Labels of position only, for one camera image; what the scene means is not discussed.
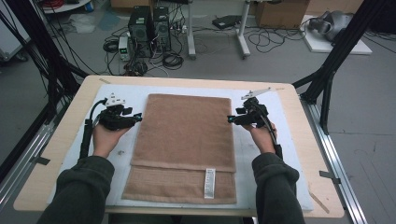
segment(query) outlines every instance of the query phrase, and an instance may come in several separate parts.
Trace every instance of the brown towel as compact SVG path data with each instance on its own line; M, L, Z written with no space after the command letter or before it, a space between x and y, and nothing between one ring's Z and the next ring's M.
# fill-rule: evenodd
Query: brown towel
M226 119L229 114L231 100L226 98L149 95L123 198L235 203L233 130ZM206 168L217 171L212 200L204 200Z

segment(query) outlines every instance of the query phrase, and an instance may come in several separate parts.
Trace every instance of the concrete floor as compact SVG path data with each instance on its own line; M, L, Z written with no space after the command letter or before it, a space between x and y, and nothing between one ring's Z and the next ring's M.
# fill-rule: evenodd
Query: concrete floor
M70 13L85 12L77 9L58 16L65 21ZM106 4L90 15L95 17L96 24L92 34L70 33L66 37L79 57L93 71L101 73L106 70L106 53L102 49L105 38L124 27L128 21L120 18L120 13L107 8ZM195 18L194 24L213 28L212 19ZM396 50L395 42L378 37L373 39ZM242 60L239 45L231 33L195 33L195 40L198 52L195 61L187 57L184 48L181 55L185 62L180 69L166 70L166 74L154 68L146 76L292 83L318 70L328 56L327 53L310 52L303 40L287 40L268 53L260 53L253 44L248 43L251 56ZM338 70L332 87L329 131L368 223L396 223L396 181L393 178L396 176L396 104L393 91L396 86L396 57L393 52L374 42L365 38L362 40L373 54L350 55ZM90 73L85 65L79 64ZM122 72L119 57L116 56L110 68L113 73ZM303 91L304 87L298 90L299 93ZM0 92L2 162L47 98L31 60L27 63L12 60L0 67ZM39 213L13 209L13 200L20 188L21 185L0 212L1 223L32 223L40 216ZM349 218L308 218L306 222L348 223Z

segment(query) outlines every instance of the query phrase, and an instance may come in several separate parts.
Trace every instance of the white label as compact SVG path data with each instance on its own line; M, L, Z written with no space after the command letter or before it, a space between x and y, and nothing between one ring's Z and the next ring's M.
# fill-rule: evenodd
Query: white label
M215 178L216 169L207 168L205 174L205 198L214 199L215 198Z

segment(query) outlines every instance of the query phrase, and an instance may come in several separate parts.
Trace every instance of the desk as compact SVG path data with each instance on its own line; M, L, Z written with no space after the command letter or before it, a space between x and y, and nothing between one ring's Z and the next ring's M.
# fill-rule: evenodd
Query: desk
M192 59L195 59L196 54L195 54L194 36L192 34L192 2L193 2L193 0L189 0L189 23L188 23L189 29L188 29L188 33L187 33L187 42L189 45L189 56ZM236 30L236 37L238 38L239 44L241 45L241 48L242 48L243 59L250 56L250 51L248 50L248 44L244 37L245 25L247 23L249 8L250 8L250 0L245 0L244 8L242 11L241 26L239 29Z
M318 171L327 171L321 157L318 144L311 131L300 100L295 89L290 84L154 78L154 77L86 77L74 101L66 111L64 118L49 141L42 157L50 159L47 166L36 165L23 186L20 195L14 203L16 210L43 211L47 206L53 185L58 176L64 156L71 147L81 122L91 109L92 101L103 84L195 87L213 89L258 90L271 87L276 89L284 108L285 116L290 126L300 163L303 166L308 182L309 192L314 204L314 210L304 213L305 217L342 217L343 207L335 191L332 181L320 177ZM146 208L146 207L107 207L108 213L140 213L140 214L170 214L170 215L205 215L205 216L256 216L256 211L227 209L185 209L185 208Z

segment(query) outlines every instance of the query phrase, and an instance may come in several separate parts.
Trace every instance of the hand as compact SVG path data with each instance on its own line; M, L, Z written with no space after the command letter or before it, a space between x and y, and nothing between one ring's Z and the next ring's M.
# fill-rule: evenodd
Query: hand
M276 135L275 124L271 123L271 126L275 130ZM274 143L267 127L256 128L252 125L243 125L243 127L250 132L251 137L253 138L256 146L259 148L260 153L275 153Z
M105 128L102 124L96 125L93 129L93 156L100 156L107 158L110 152L119 142L120 138L130 130L120 129L116 131L110 131Z

